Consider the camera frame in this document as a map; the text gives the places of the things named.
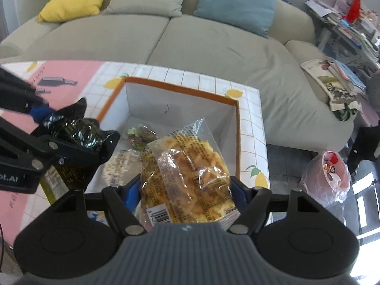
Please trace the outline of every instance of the gray gripper base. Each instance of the gray gripper base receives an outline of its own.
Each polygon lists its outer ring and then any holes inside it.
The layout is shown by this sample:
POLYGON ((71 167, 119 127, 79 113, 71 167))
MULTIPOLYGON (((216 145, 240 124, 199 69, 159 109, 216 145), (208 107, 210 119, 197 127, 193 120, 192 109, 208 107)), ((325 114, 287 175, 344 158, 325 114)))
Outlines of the gray gripper base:
POLYGON ((347 275, 308 280, 264 261, 248 236, 217 223, 158 224, 124 239, 115 256, 92 273, 65 280, 26 275, 17 285, 349 285, 347 275))

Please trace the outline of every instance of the floor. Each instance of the floor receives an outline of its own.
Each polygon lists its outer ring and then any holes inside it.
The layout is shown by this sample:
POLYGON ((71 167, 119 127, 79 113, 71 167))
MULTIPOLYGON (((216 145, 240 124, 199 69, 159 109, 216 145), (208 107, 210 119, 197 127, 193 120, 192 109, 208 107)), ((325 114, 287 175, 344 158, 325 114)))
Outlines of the floor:
MULTIPOLYGON (((275 194, 289 194, 290 190, 297 187, 303 172, 309 162, 317 154, 310 151, 267 145, 269 179, 271 190, 275 194)), ((347 159, 349 149, 343 149, 341 155, 344 160, 347 159)), ((372 172, 374 178, 378 178, 375 165, 370 161, 362 161, 358 167, 355 180, 366 176, 372 172)), ((356 198, 352 188, 347 193, 347 199, 341 203, 335 203, 327 208, 335 217, 350 228, 355 235, 359 235, 359 216, 356 198)), ((273 214, 273 220, 280 220, 286 216, 286 212, 273 214)))

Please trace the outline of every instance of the sofa backrest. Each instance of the sofa backrest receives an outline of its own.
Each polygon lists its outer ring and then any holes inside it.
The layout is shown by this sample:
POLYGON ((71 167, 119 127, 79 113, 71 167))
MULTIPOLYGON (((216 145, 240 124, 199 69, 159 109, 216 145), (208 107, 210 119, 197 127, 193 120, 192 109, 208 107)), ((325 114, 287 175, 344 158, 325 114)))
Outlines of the sofa backrest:
MULTIPOLYGON (((111 0, 104 0, 101 9, 107 8, 110 1, 111 0)), ((183 0, 182 13, 192 15, 198 1, 199 0, 183 0)), ((276 2, 276 12, 268 35, 282 44, 292 40, 309 43, 314 43, 315 41, 314 24, 310 16, 281 0, 277 0, 276 2)))

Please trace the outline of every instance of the black cable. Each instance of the black cable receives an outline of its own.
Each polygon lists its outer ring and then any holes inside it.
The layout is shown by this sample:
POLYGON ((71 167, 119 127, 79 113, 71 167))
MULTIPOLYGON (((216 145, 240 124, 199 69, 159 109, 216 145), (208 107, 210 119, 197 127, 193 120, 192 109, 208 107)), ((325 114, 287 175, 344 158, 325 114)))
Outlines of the black cable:
POLYGON ((4 251, 5 251, 4 234, 3 234, 3 228, 1 227, 1 223, 0 223, 0 232, 1 232, 1 258, 0 258, 0 272, 1 272, 1 267, 3 266, 4 251))

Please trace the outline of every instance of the beige sofa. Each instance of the beige sofa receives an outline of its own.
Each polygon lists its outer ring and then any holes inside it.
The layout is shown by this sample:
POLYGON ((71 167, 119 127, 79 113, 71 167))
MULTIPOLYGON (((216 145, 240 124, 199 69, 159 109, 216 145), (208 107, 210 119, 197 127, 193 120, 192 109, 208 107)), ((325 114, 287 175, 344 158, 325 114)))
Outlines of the beige sofa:
MULTIPOLYGON (((110 0, 104 0, 104 9, 110 0)), ((311 151, 339 151, 353 122, 341 122, 326 95, 301 70, 320 58, 311 18, 280 0, 269 39, 191 16, 198 0, 184 0, 181 17, 99 15, 64 24, 36 18, 0 44, 0 62, 81 59, 134 62, 183 69, 260 90, 267 143, 311 151)))

